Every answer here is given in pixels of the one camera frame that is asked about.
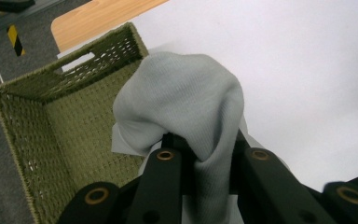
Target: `gray carpet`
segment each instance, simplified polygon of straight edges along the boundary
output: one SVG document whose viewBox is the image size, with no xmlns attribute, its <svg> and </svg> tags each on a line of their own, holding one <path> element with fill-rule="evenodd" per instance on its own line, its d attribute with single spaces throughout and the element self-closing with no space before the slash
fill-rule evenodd
<svg viewBox="0 0 358 224">
<path fill-rule="evenodd" d="M 0 31 L 0 72 L 4 81 L 55 61 L 59 53 L 50 31 L 51 22 L 61 14 L 89 0 L 67 0 L 16 23 L 26 54 L 17 57 L 7 31 Z M 0 223 L 33 223 L 20 178 L 0 126 Z"/>
</svg>

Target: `green woven basket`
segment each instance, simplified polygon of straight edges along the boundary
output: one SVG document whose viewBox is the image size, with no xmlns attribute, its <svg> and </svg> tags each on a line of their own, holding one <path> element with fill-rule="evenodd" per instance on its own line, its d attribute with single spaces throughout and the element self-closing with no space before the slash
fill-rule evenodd
<svg viewBox="0 0 358 224">
<path fill-rule="evenodd" d="M 91 52 L 91 60 L 61 72 Z M 0 85 L 0 120 L 36 223 L 55 223 L 90 183 L 121 187 L 137 176 L 143 158 L 111 152 L 112 104 L 146 55 L 136 29 L 126 23 Z"/>
</svg>

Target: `wooden tabletop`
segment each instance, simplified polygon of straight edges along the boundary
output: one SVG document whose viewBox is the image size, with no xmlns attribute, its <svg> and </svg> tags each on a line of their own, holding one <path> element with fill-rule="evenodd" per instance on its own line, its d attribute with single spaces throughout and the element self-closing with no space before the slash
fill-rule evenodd
<svg viewBox="0 0 358 224">
<path fill-rule="evenodd" d="M 167 1 L 92 0 L 56 18 L 51 32 L 63 52 Z"/>
</svg>

